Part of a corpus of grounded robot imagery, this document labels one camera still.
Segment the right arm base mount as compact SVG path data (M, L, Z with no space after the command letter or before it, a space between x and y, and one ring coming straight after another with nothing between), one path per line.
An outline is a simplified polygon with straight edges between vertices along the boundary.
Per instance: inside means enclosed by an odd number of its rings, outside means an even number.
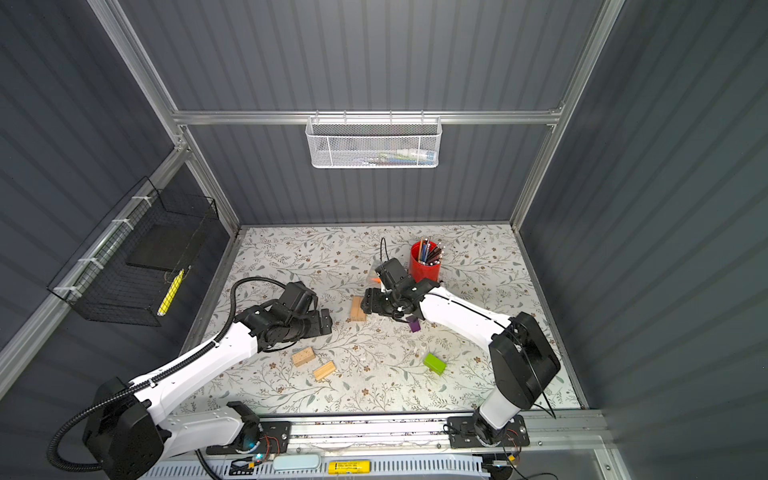
M478 412L471 416L452 416L443 425L454 449L504 447L521 449L530 445L524 418L515 415L503 428L492 427Z

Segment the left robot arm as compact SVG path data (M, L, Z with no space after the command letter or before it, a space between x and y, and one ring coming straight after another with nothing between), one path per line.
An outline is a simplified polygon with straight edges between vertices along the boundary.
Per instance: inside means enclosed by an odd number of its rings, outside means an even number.
M156 463L208 447L264 456L276 440L241 401L212 411L175 415L193 393L231 367L258 354L276 353L298 341L329 335L333 320L302 282L282 285L276 299L230 315L212 339L128 383L113 379L94 399L83 443L110 479L137 479Z

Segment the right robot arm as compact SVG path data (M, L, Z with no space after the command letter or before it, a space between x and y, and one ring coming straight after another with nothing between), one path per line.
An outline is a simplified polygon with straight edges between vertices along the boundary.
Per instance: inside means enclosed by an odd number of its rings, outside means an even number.
M366 314L404 322L408 316L443 325L485 347L494 389L473 414L475 437L485 445L502 441L509 422L531 409L561 370L537 320L528 313L495 313L452 294L430 279L415 280L397 259L375 269L382 284L361 301Z

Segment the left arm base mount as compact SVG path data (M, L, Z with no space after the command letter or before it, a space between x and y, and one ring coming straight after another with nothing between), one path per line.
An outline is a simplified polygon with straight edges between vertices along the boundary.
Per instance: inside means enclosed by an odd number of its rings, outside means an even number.
M207 455L279 455L287 452L292 424L266 421L246 424L232 443L207 447Z

